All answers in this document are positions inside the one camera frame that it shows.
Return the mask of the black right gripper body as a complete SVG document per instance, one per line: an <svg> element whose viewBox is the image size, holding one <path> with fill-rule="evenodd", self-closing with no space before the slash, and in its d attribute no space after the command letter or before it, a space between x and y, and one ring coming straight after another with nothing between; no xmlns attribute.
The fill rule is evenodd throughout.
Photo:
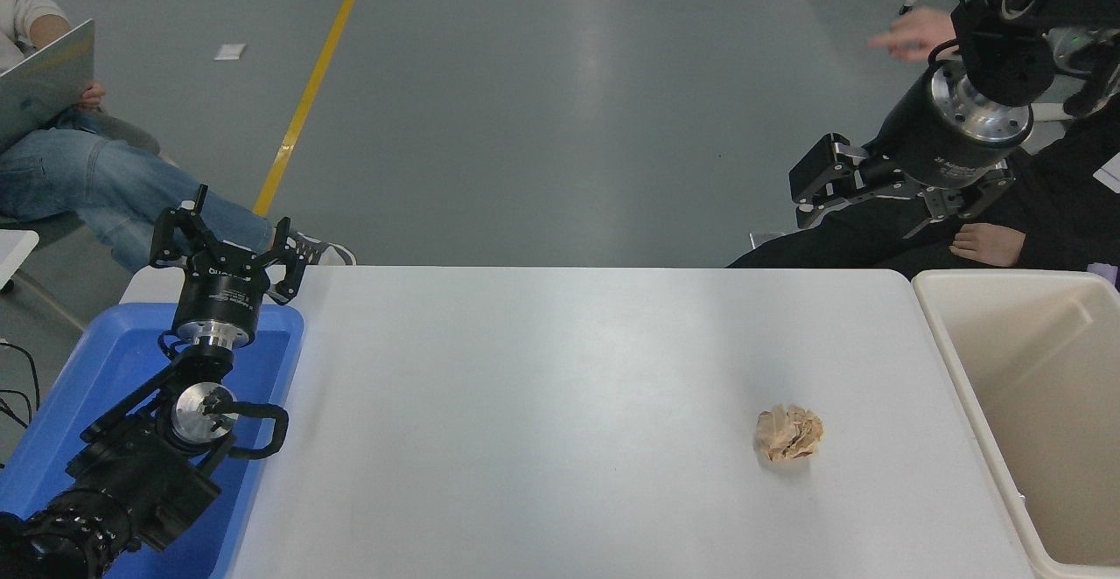
<svg viewBox="0 0 1120 579"><path fill-rule="evenodd" d="M872 156L927 187L965 187L1025 141L1025 111L969 80L920 80L885 118Z"/></svg>

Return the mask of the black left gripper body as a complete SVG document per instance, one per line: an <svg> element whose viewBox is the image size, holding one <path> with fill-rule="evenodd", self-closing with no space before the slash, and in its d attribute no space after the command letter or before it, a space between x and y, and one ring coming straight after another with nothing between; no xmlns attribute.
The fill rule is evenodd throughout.
<svg viewBox="0 0 1120 579"><path fill-rule="evenodd" d="M172 315L181 340L255 340L263 293L256 254L220 241L185 260L184 287Z"/></svg>

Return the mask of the person's hand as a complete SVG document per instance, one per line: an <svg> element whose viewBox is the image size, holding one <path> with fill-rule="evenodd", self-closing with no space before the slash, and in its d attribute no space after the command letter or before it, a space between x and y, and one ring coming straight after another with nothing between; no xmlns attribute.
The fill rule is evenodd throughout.
<svg viewBox="0 0 1120 579"><path fill-rule="evenodd" d="M956 38L955 26L946 10L915 8L900 15L888 29L868 38L869 48L880 49L893 59L927 59L937 45Z"/></svg>
<svg viewBox="0 0 1120 579"><path fill-rule="evenodd" d="M984 265L1011 268L1021 256L1025 237L1025 233L1008 226L967 223L956 228L949 252Z"/></svg>

